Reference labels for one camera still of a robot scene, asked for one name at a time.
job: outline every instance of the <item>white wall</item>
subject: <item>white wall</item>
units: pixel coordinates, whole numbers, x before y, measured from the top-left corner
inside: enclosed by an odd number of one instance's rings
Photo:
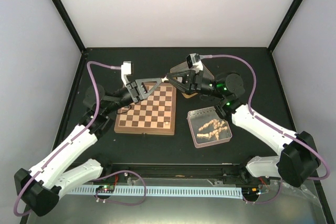
[[[62,0],[87,47],[267,47],[293,0]]]
[[[0,223],[19,223],[13,176],[50,152],[80,52],[51,0],[0,0],[0,50]]]
[[[336,0],[304,0],[274,55],[298,131],[313,135],[331,166],[322,185],[335,219]]]

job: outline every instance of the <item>wooden chessboard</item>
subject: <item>wooden chessboard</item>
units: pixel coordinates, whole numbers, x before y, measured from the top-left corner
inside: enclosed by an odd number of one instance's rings
[[[147,90],[154,84],[146,83]],[[116,133],[174,135],[176,88],[169,83],[160,84],[144,101],[131,104],[131,109],[118,111]]]

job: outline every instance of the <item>black tabletop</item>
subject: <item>black tabletop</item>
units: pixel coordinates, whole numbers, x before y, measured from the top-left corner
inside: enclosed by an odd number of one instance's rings
[[[132,61],[134,75],[129,79],[163,77],[170,69],[185,60],[185,57],[199,54],[231,54],[242,57],[254,68],[257,75],[257,89],[252,107],[275,123],[292,129],[291,117],[272,55],[266,48],[93,48],[89,49],[87,61],[120,66],[123,61]],[[216,76],[223,72],[237,72],[243,80],[246,93],[241,100],[247,102],[253,78],[250,70],[233,59],[207,59],[203,64]],[[122,87],[120,72],[92,66],[96,82],[112,92]],[[84,93],[91,86],[85,68],[66,128],[66,136],[72,131],[86,108],[82,104]],[[199,95],[186,99],[177,93],[176,129],[173,136],[117,134],[113,127],[95,145],[87,149],[76,163],[84,163],[97,154],[103,154],[113,163],[125,164],[238,164],[249,156],[274,155],[273,150],[245,130],[230,125],[232,139],[228,143],[204,148],[195,148],[187,122],[188,111],[215,105],[216,101],[201,99]]]

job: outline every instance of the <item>white backdrop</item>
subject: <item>white backdrop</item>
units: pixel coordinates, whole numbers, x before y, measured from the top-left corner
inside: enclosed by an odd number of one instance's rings
[[[62,0],[86,47],[267,47],[293,0]]]

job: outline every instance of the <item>chessboard square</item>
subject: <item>chessboard square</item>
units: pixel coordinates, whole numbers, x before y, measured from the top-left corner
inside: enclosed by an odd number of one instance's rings
[[[132,121],[126,121],[126,127],[132,127]]]
[[[145,122],[144,121],[138,122],[138,127],[144,128],[145,127]]]
[[[126,121],[127,120],[127,115],[126,114],[120,115],[119,120],[120,121]]]
[[[126,126],[126,121],[124,120],[119,121],[119,126]]]

